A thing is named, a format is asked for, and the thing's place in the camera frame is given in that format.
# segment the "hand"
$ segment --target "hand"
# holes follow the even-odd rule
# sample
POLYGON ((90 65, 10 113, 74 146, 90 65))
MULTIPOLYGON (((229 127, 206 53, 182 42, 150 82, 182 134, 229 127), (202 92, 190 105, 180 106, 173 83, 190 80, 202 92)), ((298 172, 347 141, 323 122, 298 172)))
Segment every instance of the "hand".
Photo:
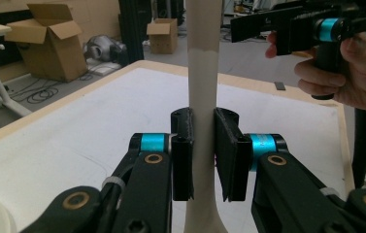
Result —
MULTIPOLYGON (((276 33, 271 33, 267 41, 271 43, 266 57, 277 54, 276 33)), ((298 63, 294 72, 301 78, 298 86, 312 95, 334 94, 334 100, 366 110, 366 37, 360 35, 344 40, 340 52, 346 62, 342 64, 343 73, 335 74, 315 67, 316 53, 310 50, 314 58, 298 63)))

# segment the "white pole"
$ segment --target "white pole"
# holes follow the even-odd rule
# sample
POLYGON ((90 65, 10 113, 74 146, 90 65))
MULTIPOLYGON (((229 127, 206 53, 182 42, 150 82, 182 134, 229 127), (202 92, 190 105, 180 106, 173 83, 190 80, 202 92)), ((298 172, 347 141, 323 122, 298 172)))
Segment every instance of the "white pole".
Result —
POLYGON ((193 111, 194 200, 186 205, 184 232, 227 232, 216 209, 214 109, 221 0, 186 0, 189 107, 193 111))

